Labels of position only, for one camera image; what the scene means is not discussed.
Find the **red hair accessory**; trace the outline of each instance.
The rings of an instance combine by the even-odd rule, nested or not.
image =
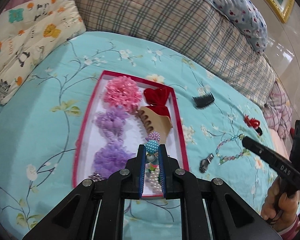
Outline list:
[[[167,88],[151,89],[147,88],[144,90],[146,102],[149,106],[147,108],[151,109],[158,115],[168,116],[170,118],[169,110],[165,106],[168,100],[170,91]]]
[[[244,122],[248,125],[248,127],[252,127],[253,129],[258,129],[258,127],[260,125],[259,120],[255,119],[255,118],[249,119],[248,115],[245,115]]]

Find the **black hair comb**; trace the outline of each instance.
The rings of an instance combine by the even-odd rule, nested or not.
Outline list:
[[[214,102],[214,97],[211,93],[199,97],[194,97],[193,99],[197,108],[204,108]]]

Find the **gold picture frame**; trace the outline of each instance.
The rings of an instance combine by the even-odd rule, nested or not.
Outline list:
[[[292,11],[294,0],[265,0],[282,23],[286,23]]]

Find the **plaid fabric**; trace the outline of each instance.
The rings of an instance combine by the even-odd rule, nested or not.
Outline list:
[[[290,101],[282,86],[275,81],[267,99],[263,116],[269,128],[278,132],[280,138],[289,135],[292,122]]]
[[[88,31],[114,32],[171,48],[263,108],[275,75],[245,37],[204,0],[75,0]]]

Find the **light blue patterned pillow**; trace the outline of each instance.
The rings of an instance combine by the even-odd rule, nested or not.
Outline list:
[[[206,0],[247,38],[253,49],[263,54],[267,46],[267,26],[261,13],[250,0]]]

